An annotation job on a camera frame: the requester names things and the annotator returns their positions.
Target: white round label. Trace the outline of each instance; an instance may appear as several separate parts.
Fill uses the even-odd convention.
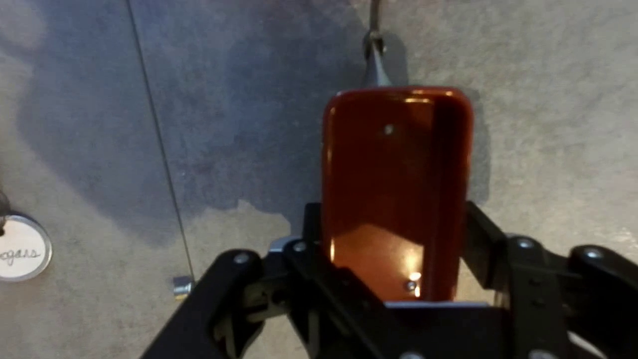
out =
[[[0,235],[0,281],[26,281],[42,273],[52,259],[44,231],[22,215],[8,215]]]

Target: metal rod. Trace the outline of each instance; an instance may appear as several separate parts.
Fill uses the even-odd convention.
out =
[[[383,66],[383,52],[385,52],[385,42],[379,30],[381,22],[381,0],[371,0],[371,24],[365,34],[363,46],[365,46],[365,86],[369,88],[381,88],[381,86],[391,86],[391,80],[385,72]]]

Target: screw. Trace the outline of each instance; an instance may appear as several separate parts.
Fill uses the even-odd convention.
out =
[[[251,257],[247,255],[247,253],[237,253],[235,257],[233,257],[233,261],[237,263],[237,265],[243,265],[243,263],[247,263]]]
[[[395,134],[395,126],[391,126],[391,124],[383,126],[383,134],[385,134],[385,136]]]
[[[404,351],[398,359],[424,359],[424,357],[416,351]]]
[[[406,291],[416,291],[416,287],[418,287],[418,281],[404,281]]]
[[[586,247],[586,249],[584,249],[584,255],[586,255],[588,259],[604,257],[604,253],[602,253],[598,247]]]
[[[295,251],[305,251],[305,247],[307,247],[307,245],[305,245],[303,241],[297,241],[293,249],[295,249]]]
[[[544,351],[544,349],[532,349],[530,359],[556,359],[556,355]]]
[[[528,237],[518,237],[516,245],[522,247],[522,249],[530,249],[530,247],[534,247],[534,241],[528,239]]]

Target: sticker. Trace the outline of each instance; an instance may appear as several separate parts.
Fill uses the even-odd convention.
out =
[[[22,215],[6,215],[0,235],[0,281],[16,283],[40,275],[52,261],[44,229]]]

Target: concrete surface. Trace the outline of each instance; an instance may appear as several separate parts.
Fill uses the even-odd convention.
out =
[[[189,273],[125,2],[0,2],[0,184],[54,245],[2,359],[137,357]]]
[[[187,257],[201,275],[299,233],[323,104],[363,74],[365,0],[129,6],[0,2],[0,184],[56,249],[44,277],[0,287],[8,357],[137,357]],[[383,20],[397,82],[472,98],[470,198],[502,229],[632,259],[636,24],[630,0],[389,0]],[[301,353],[283,323],[251,357],[275,353]]]

